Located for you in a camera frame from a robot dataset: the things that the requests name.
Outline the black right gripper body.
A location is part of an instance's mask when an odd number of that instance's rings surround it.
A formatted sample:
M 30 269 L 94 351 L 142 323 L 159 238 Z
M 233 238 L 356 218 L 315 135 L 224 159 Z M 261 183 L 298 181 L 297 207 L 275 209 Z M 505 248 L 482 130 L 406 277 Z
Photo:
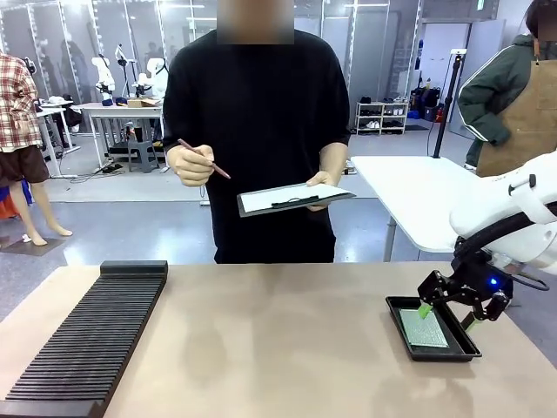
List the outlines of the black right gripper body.
M 487 253 L 480 251 L 465 260 L 455 258 L 451 267 L 458 303 L 473 305 L 489 301 L 497 292 L 505 294 L 509 300 L 513 298 L 513 279 L 493 266 Z

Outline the person's right hand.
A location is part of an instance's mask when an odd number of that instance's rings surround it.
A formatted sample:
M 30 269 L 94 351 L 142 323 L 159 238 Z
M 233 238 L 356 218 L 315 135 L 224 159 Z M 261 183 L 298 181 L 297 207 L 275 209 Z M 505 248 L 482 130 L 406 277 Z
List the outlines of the person's right hand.
M 167 152 L 168 164 L 183 185 L 198 187 L 205 185 L 214 173 L 213 151 L 208 145 L 191 150 L 177 145 Z

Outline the person's left hand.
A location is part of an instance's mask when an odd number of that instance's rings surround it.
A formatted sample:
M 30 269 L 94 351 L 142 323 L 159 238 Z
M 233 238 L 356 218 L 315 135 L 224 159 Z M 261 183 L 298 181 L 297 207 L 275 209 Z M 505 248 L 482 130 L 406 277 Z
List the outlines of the person's left hand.
M 308 186 L 316 186 L 316 185 L 331 185 L 331 186 L 338 186 L 339 181 L 342 176 L 342 171 L 334 172 L 333 170 L 330 171 L 320 171 L 317 172 L 312 178 L 306 181 Z

